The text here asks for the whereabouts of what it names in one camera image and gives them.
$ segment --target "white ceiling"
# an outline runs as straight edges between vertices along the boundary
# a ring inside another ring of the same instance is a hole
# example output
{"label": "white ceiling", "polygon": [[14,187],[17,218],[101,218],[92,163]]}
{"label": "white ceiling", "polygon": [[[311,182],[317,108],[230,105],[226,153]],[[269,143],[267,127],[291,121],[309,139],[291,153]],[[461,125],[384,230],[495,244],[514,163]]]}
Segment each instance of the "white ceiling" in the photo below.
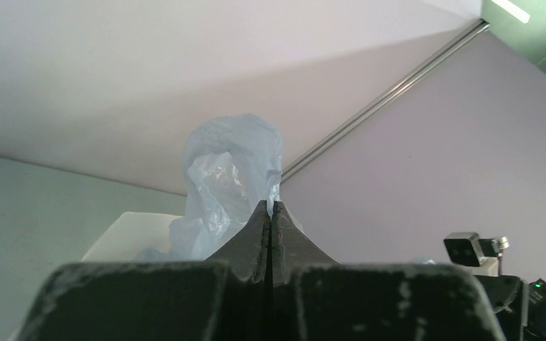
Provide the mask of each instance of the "white ceiling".
{"label": "white ceiling", "polygon": [[277,125],[284,164],[479,17],[480,0],[0,1],[0,155],[184,193],[212,117]]}

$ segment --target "white wall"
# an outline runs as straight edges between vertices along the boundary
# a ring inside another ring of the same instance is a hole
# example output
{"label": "white wall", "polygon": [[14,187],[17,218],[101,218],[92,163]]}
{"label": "white wall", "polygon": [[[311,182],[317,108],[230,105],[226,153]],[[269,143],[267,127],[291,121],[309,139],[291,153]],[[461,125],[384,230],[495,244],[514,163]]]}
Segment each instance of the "white wall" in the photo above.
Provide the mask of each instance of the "white wall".
{"label": "white wall", "polygon": [[480,5],[0,1],[0,155],[183,193],[190,132],[253,112],[280,128],[287,165]]}
{"label": "white wall", "polygon": [[546,75],[490,33],[282,185],[342,262],[448,261],[451,232],[505,235],[505,272],[546,280]]}
{"label": "white wall", "polygon": [[0,158],[0,340],[49,273],[79,261],[123,212],[184,207],[177,195]]}

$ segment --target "lavender wall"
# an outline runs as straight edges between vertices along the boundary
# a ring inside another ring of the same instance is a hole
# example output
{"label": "lavender wall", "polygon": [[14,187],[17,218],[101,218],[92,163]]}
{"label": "lavender wall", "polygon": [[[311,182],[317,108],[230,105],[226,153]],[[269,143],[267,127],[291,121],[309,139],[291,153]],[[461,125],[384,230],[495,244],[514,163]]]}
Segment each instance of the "lavender wall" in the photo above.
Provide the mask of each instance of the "lavender wall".
{"label": "lavender wall", "polygon": [[282,185],[342,262],[448,261],[450,232],[506,235],[546,280],[546,75],[484,33]]}

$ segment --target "white scuff mark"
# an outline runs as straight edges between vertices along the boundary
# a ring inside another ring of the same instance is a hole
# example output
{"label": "white scuff mark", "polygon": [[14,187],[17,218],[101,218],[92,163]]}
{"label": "white scuff mark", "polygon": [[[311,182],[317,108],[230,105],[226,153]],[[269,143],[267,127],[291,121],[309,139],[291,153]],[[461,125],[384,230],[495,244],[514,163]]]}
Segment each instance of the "white scuff mark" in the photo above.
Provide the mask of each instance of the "white scuff mark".
{"label": "white scuff mark", "polygon": [[367,325],[365,323],[356,323],[353,325],[353,332],[365,332]]}
{"label": "white scuff mark", "polygon": [[284,232],[282,229],[278,230],[278,236],[279,236],[279,245],[282,247],[282,264],[286,263],[286,247],[283,243],[284,241]]}
{"label": "white scuff mark", "polygon": [[428,325],[428,321],[425,318],[417,318],[415,319],[417,325],[415,327],[415,335],[413,337],[414,341],[424,341],[424,338],[426,337],[426,325]]}
{"label": "white scuff mark", "polygon": [[302,276],[296,278],[296,310],[298,315],[298,334],[300,340],[307,340],[306,321],[304,317],[304,302],[302,301]]}
{"label": "white scuff mark", "polygon": [[405,318],[407,311],[411,308],[411,290],[409,289],[409,281],[401,282],[399,286],[399,294],[402,300],[399,301],[399,318]]}
{"label": "white scuff mark", "polygon": [[380,273],[396,274],[401,273],[406,279],[428,276],[454,276],[455,266],[437,264],[430,266],[429,264],[407,264],[407,265],[365,265],[355,264],[345,266],[346,269],[353,271],[376,271]]}
{"label": "white scuff mark", "polygon": [[473,281],[471,276],[462,274],[464,283],[469,283],[473,286],[473,291],[467,286],[460,286],[460,292],[468,296],[473,302],[473,310],[466,310],[465,314],[469,316],[475,315],[481,321],[481,327],[490,331],[497,340],[504,340],[505,336],[501,332],[501,326],[495,318],[495,313],[488,302],[488,296],[484,287],[479,281]]}

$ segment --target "crumpled plastic wrap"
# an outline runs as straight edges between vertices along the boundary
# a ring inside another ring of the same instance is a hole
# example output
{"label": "crumpled plastic wrap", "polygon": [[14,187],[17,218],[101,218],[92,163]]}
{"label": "crumpled plastic wrap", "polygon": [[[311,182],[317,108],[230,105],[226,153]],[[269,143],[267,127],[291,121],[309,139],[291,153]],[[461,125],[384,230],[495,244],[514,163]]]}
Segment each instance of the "crumpled plastic wrap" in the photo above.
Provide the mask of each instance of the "crumpled plastic wrap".
{"label": "crumpled plastic wrap", "polygon": [[282,138],[253,114],[204,123],[189,136],[182,164],[186,215],[170,225],[171,260],[206,259],[245,226],[260,200],[269,215],[279,201]]}

